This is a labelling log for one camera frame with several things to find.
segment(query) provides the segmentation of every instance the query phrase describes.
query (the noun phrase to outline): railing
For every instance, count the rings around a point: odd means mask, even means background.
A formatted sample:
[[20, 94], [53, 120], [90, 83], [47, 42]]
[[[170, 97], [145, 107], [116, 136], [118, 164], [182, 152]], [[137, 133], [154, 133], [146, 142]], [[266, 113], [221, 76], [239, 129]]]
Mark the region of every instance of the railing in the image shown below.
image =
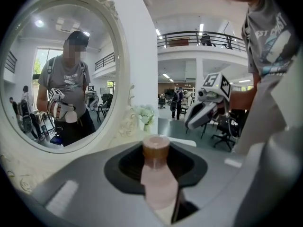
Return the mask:
[[184, 45], [214, 46], [230, 50], [246, 51], [242, 39], [232, 35], [215, 32], [181, 31], [158, 36], [158, 47], [174, 47]]
[[109, 63], [115, 62], [115, 53], [112, 52], [111, 54], [107, 55], [106, 57], [102, 58], [101, 60], [95, 63], [96, 70], [108, 65]]
[[16, 63], [17, 63], [17, 59], [13, 55], [13, 53], [10, 51], [8, 54], [8, 57], [6, 58], [5, 68], [7, 68], [12, 73], [15, 73]]

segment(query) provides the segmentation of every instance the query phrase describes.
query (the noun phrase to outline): man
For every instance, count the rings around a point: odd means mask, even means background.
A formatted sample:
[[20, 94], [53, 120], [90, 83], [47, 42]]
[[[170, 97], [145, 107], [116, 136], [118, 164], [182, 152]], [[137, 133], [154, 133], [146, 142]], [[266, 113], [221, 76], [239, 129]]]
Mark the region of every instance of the man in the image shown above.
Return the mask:
[[231, 109], [250, 113], [235, 152], [247, 154], [250, 146], [266, 141], [285, 128], [284, 118], [271, 96], [295, 59], [300, 41], [295, 29], [274, 0], [234, 0], [247, 2], [249, 9], [242, 28], [254, 88], [232, 91]]
[[60, 127], [59, 135], [63, 146], [70, 145], [96, 131], [85, 105], [85, 90], [90, 83], [89, 70], [87, 64], [80, 60], [81, 54], [86, 52], [88, 43], [89, 37], [83, 32], [71, 33], [64, 42], [63, 54], [46, 63], [38, 80], [40, 84], [37, 97], [38, 110], [49, 112], [54, 116], [55, 102], [50, 105], [47, 99], [47, 91], [51, 91], [52, 88], [61, 90], [65, 95], [64, 102], [76, 108], [78, 120], [75, 123], [67, 123], [65, 117], [58, 118], [60, 108], [57, 109], [54, 123], [56, 128]]
[[41, 142], [42, 140], [45, 139], [44, 135], [41, 134], [41, 130], [40, 130], [40, 126], [38, 124], [37, 118], [36, 116], [33, 114], [33, 106], [34, 106], [34, 100], [33, 100], [33, 96], [31, 94], [29, 94], [28, 92], [28, 86], [24, 86], [23, 87], [23, 94], [21, 97], [21, 105], [22, 105], [22, 101], [26, 102], [26, 108], [22, 108], [22, 117], [29, 115], [31, 120], [32, 120], [32, 124], [35, 127], [38, 136], [36, 135], [36, 133], [34, 132], [34, 128], [32, 130], [32, 135], [35, 138], [35, 140]]
[[[182, 88], [179, 87], [176, 92], [174, 92], [172, 96], [172, 101], [177, 102], [177, 120], [180, 119], [180, 113], [181, 113], [181, 102], [183, 101], [183, 93]], [[175, 119], [175, 111], [172, 112], [171, 117]]]
[[14, 99], [12, 97], [9, 98], [9, 102], [13, 105], [13, 109], [15, 111], [15, 114], [18, 117], [19, 113], [18, 113], [17, 103], [14, 101]]

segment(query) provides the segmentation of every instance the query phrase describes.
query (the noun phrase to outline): white mirror frame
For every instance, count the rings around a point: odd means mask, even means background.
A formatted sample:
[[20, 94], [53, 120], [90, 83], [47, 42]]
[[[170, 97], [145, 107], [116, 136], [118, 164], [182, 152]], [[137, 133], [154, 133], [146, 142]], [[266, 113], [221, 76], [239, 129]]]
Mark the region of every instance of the white mirror frame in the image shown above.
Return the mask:
[[[4, 93], [5, 58], [30, 15], [49, 7], [74, 4], [94, 12], [105, 24], [113, 42], [116, 64], [114, 105], [100, 128], [91, 136], [61, 152], [33, 143], [20, 129], [15, 129], [5, 112], [8, 107]], [[114, 2], [109, 0], [31, 0], [9, 27], [0, 47], [0, 158], [1, 164], [15, 187], [30, 192], [39, 182], [72, 160], [88, 153], [107, 149], [113, 138], [129, 137], [137, 128], [137, 118], [130, 112], [130, 65], [124, 31]]]

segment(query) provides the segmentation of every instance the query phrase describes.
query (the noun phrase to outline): bottle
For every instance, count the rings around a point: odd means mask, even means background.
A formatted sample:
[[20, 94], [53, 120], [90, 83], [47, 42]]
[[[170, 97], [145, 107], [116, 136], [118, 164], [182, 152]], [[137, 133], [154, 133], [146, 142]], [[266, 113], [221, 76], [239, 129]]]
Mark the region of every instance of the bottle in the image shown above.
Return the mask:
[[167, 137], [159, 135], [143, 140], [144, 166], [141, 174], [145, 200], [166, 224], [171, 224], [178, 193], [178, 182], [167, 165], [169, 144]]

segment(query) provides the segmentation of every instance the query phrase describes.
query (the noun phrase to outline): white flowers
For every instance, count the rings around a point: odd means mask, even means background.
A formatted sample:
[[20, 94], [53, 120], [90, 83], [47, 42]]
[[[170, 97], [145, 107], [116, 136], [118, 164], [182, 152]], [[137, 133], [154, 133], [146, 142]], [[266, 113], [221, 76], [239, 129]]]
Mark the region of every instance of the white flowers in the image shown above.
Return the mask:
[[141, 116], [141, 121], [144, 123], [144, 125], [153, 124], [154, 117], [157, 116], [152, 105], [135, 106], [134, 111], [138, 116]]

